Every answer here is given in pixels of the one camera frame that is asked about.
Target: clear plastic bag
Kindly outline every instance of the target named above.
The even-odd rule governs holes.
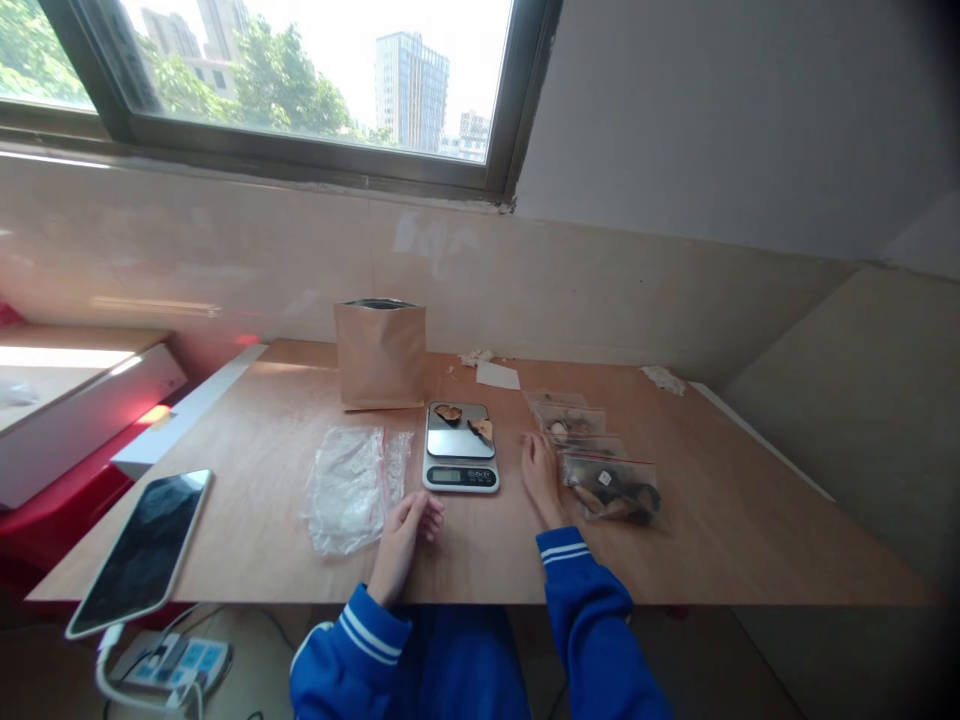
[[[605,435],[607,413],[599,408],[531,402],[540,430],[551,435]]]
[[[348,555],[377,540],[403,497],[413,433],[332,427],[314,458],[303,517],[314,549]]]
[[[619,435],[554,435],[547,438],[559,452],[626,458],[627,451]]]
[[[550,390],[524,391],[523,396],[527,404],[535,402],[555,403],[558,405],[573,405],[575,407],[590,407],[590,403],[580,393],[555,393]]]
[[[653,463],[563,453],[563,482],[573,488],[590,519],[662,525],[661,498]]]
[[[40,396],[23,380],[0,378],[0,408],[11,405],[36,405]]]

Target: kraft paper bag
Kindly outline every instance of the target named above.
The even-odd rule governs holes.
[[[333,306],[346,410],[423,407],[427,309],[371,298]]]

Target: floor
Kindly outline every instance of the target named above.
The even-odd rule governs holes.
[[[215,608],[197,611],[199,619]],[[269,609],[295,644],[339,608],[273,606]],[[547,720],[564,684],[549,619],[542,607],[509,608],[534,720]],[[657,609],[638,609],[631,627],[654,675],[684,718],[802,718],[796,706],[726,608],[695,608],[679,620]],[[234,645],[234,664],[207,700],[206,720],[289,720],[287,672],[292,657],[277,629],[261,614],[227,607],[193,634]],[[103,699],[93,684],[95,642],[68,643],[56,627],[0,631],[0,693],[4,717],[100,720]],[[157,717],[111,707],[112,720]],[[568,718],[564,697],[554,716]]]

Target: window frame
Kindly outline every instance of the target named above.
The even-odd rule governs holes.
[[[146,157],[276,180],[421,197],[513,203],[563,0],[514,0],[485,165],[454,158],[179,120],[134,112],[133,68],[114,74],[94,40],[98,7],[117,0],[38,0],[96,113],[0,100],[0,139]],[[149,107],[154,98],[140,98]]]

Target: window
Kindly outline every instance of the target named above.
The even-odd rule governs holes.
[[[96,110],[126,153],[509,200],[560,5],[0,0],[0,137],[56,105],[67,128]],[[468,117],[470,158],[451,157]]]
[[[93,110],[36,0],[0,0],[0,98]]]

